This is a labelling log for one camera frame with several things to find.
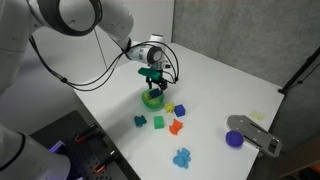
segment cable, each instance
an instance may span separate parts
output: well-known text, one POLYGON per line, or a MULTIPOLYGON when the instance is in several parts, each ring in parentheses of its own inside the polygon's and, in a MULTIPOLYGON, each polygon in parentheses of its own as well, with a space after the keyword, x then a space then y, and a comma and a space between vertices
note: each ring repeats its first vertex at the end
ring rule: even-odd
POLYGON ((303 84, 303 82, 320 66, 320 63, 318 63, 302 80, 299 80, 297 84, 291 86, 288 90, 293 89, 297 87, 298 85, 303 84))
POLYGON ((314 67, 314 68, 306 75, 306 77, 304 77, 304 78, 302 79, 302 81, 306 80, 306 79, 313 73, 313 71, 315 71, 319 66, 320 66, 320 63, 318 63, 318 64, 316 65, 316 67, 314 67))
MULTIPOLYGON (((104 55, 103 55, 103 51, 102 51, 102 48, 101 48, 101 44, 100 44, 100 41, 99 41, 99 37, 98 37, 98 35, 97 35, 97 33, 96 33, 96 30, 94 30, 94 31, 95 31, 95 35, 96 35, 96 38, 97 38, 97 42, 98 42, 98 44, 99 44, 100 52, 101 52, 101 54, 102 54, 102 58, 103 58, 103 60, 104 60, 104 62, 105 62, 105 65, 106 65, 106 61, 105 61, 105 57, 104 57, 104 55)), ((112 76, 112 74, 113 74, 113 72, 114 72, 114 70, 115 70, 115 68, 116 68, 116 66, 117 66, 117 63, 119 62, 120 58, 121 58, 122 55, 124 54, 124 52, 122 52, 121 54, 119 54, 119 55, 114 59, 114 61, 111 63, 110 67, 107 68, 107 70, 106 70, 101 76, 99 76, 96 80, 94 80, 94 81, 92 81, 92 82, 89 82, 89 83, 86 83, 86 84, 76 84, 76 83, 68 82, 68 79, 67 79, 67 78, 61 76, 59 73, 57 73, 57 72, 55 72, 54 70, 52 70, 52 69, 46 64, 46 62, 44 61, 44 59, 42 58, 42 56, 41 56, 41 54, 40 54, 40 52, 39 52, 39 50, 38 50, 36 41, 35 41, 35 39, 34 39, 33 36, 31 36, 31 37, 29 38, 29 41, 30 41, 30 44, 32 45, 33 49, 35 50, 36 54, 38 55, 41 63, 43 64, 43 66, 44 66, 53 76, 57 77, 61 82, 69 85, 70 87, 72 87, 72 88, 74 88, 74 89, 76 89, 76 90, 78 90, 78 91, 85 91, 85 92, 94 91, 94 90, 102 87, 102 86, 111 78, 111 76, 112 76), (77 87, 76 87, 76 86, 88 86, 88 85, 91 85, 91 84, 99 81, 102 77, 104 77, 104 76, 106 75, 106 73, 109 72, 109 70, 111 69, 111 67, 113 66, 114 63, 116 63, 116 64, 115 64, 115 66, 113 67, 113 69, 112 69, 111 73, 109 74, 108 78, 107 78, 102 84, 100 84, 99 86, 97 86, 97 87, 95 87, 95 88, 92 88, 92 89, 80 89, 80 88, 77 88, 77 87)), ((172 74, 164 71, 165 73, 169 74, 169 75, 171 76, 171 78, 173 79, 173 82, 170 82, 170 81, 168 81, 168 80, 166 80, 166 81, 167 81, 168 83, 175 84, 175 83, 178 81, 178 79, 179 79, 179 78, 178 78, 178 76, 179 76, 179 62, 178 62, 178 58, 177 58, 176 54, 174 53, 174 51, 173 51, 168 45, 166 45, 166 44, 164 44, 164 43, 162 43, 162 42, 157 42, 157 41, 146 41, 146 42, 143 42, 143 43, 139 43, 139 44, 137 44, 137 45, 134 45, 134 46, 130 47, 130 49, 133 49, 133 48, 136 48, 136 47, 139 47, 139 46, 143 46, 143 45, 154 46, 153 44, 150 44, 150 43, 158 43, 158 44, 162 44, 162 45, 166 46, 166 47, 171 51, 171 53, 173 54, 173 56, 175 57, 176 65, 177 65, 177 73, 176 73, 175 67, 173 66, 173 64, 172 64, 172 62, 171 62, 171 59, 168 57, 168 55, 167 55, 163 50, 161 50, 161 52, 162 52, 162 53, 165 55, 165 57, 168 59, 170 65, 171 65, 171 67, 172 67, 172 69, 173 69, 173 71, 174 71, 174 74, 175 74, 175 77, 173 78, 172 74)))
MULTIPOLYGON (((115 62, 115 61, 118 62, 118 61, 120 60, 120 58, 121 58, 122 55, 123 55, 123 53, 121 53, 121 54, 114 60, 114 62, 115 62)), ((70 83, 67 83, 67 84, 68 84, 69 86, 71 86, 72 88, 78 90, 78 91, 89 92, 89 91, 97 90, 97 89, 99 89, 100 87, 102 87, 106 82, 108 82, 108 80, 111 78, 111 76, 112 76, 112 74, 113 74, 113 72, 114 72, 117 64, 118 64, 118 63, 116 63, 115 66, 113 67, 113 69, 112 69, 110 75, 108 76, 108 78, 107 78, 102 84, 100 84, 99 86, 97 86, 97 87, 95 87, 95 88, 92 88, 92 89, 79 89, 79 88, 77 88, 76 86, 74 86, 74 85, 72 85, 72 84, 70 84, 70 83)))
POLYGON ((173 76, 172 76, 172 74, 171 74, 171 73, 169 73, 169 72, 167 72, 167 71, 162 71, 162 72, 164 72, 164 73, 166 73, 166 74, 169 74, 169 75, 171 76, 171 78, 172 78, 172 82, 171 82, 171 81, 166 80, 168 83, 170 83, 170 84, 175 84, 175 83, 176 83, 176 82, 174 81, 174 78, 173 78, 173 76))
POLYGON ((176 60, 176 65, 177 65, 177 75, 176 75, 177 80, 176 80, 176 81, 178 81, 178 80, 179 80, 180 67, 179 67, 178 58, 177 58, 176 54, 174 53, 174 51, 173 51, 168 45, 166 45, 166 44, 164 44, 164 43, 162 43, 162 42, 158 42, 158 41, 146 41, 146 42, 140 43, 140 44, 138 44, 138 45, 147 44, 147 45, 152 46, 152 44, 150 44, 150 43, 162 44, 162 45, 164 45, 166 48, 168 48, 168 49, 171 51, 171 53, 173 54, 173 56, 174 56, 174 58, 175 58, 175 60, 176 60))
POLYGON ((100 53, 101 53, 104 65, 106 66, 106 69, 108 69, 107 62, 106 62, 106 59, 104 58, 104 54, 103 54, 103 51, 102 51, 102 48, 101 48, 101 44, 100 44, 100 40, 99 40, 97 31, 96 31, 96 28, 94 28, 93 31, 94 31, 94 34, 96 35, 96 39, 97 39, 97 42, 98 42, 98 45, 99 45, 99 49, 100 49, 100 53))
MULTIPOLYGON (((157 46, 155 46, 155 45, 153 45, 153 44, 149 44, 150 42, 163 44, 163 43, 157 42, 157 41, 146 41, 146 42, 137 44, 136 46, 133 46, 132 48, 135 48, 135 47, 138 47, 138 46, 142 46, 142 45, 149 45, 149 46, 152 46, 152 47, 157 47, 157 46)), ((179 63, 177 63, 177 73, 176 73, 176 69, 175 69, 175 67, 173 66, 173 64, 172 64, 171 59, 169 58, 169 56, 168 56, 163 50, 161 50, 161 52, 162 52, 162 54, 164 54, 164 56, 168 59, 170 65, 171 65, 171 67, 172 67, 172 69, 173 69, 174 76, 175 76, 174 82, 177 82, 177 81, 179 80, 179 74, 178 74, 178 73, 179 73, 179 63)), ((178 62, 177 56, 175 55, 175 53, 173 52, 172 49, 171 49, 171 53, 174 55, 176 62, 178 62)))

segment light blue toy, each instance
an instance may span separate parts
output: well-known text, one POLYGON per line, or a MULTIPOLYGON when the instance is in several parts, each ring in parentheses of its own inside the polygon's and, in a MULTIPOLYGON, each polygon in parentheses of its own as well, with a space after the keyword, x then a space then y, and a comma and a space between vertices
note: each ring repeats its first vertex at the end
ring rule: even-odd
POLYGON ((190 151, 188 151, 186 148, 182 148, 181 151, 177 150, 177 155, 173 158, 173 164, 188 169, 189 161, 191 161, 190 151))

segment purple ball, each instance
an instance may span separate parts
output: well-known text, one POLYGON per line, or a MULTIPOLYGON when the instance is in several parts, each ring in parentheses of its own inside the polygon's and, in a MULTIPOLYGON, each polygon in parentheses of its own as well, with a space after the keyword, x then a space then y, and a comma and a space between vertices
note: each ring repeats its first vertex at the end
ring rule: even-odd
POLYGON ((243 136, 238 131, 229 131, 226 141, 232 147, 240 147, 243 144, 243 136))

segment green bowl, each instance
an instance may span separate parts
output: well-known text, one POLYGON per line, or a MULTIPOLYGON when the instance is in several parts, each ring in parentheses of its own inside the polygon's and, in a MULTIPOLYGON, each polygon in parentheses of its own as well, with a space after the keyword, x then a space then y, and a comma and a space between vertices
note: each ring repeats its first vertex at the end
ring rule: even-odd
POLYGON ((141 98, 142 98, 143 104, 147 108, 152 109, 152 110, 157 110, 157 109, 163 108, 163 101, 164 101, 163 93, 160 96, 158 96, 154 99, 151 99, 151 96, 149 93, 152 90, 154 90, 154 89, 148 89, 142 93, 141 98))

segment white wall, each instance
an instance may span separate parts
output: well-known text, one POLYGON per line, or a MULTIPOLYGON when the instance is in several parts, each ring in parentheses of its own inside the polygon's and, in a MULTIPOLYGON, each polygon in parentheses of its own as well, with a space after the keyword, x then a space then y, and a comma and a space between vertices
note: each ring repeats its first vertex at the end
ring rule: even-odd
MULTIPOLYGON (((146 41, 150 34, 156 33, 171 42, 174 0, 127 0, 125 3, 135 21, 132 40, 146 41)), ((109 64, 120 50, 107 34, 97 30, 109 64)), ((34 36, 44 59, 69 81, 82 82, 105 70, 93 33, 75 38, 42 28, 34 36)), ((0 123, 14 131, 32 133, 73 110, 88 116, 73 90, 50 75, 29 46, 15 84, 0 97, 0 123)))

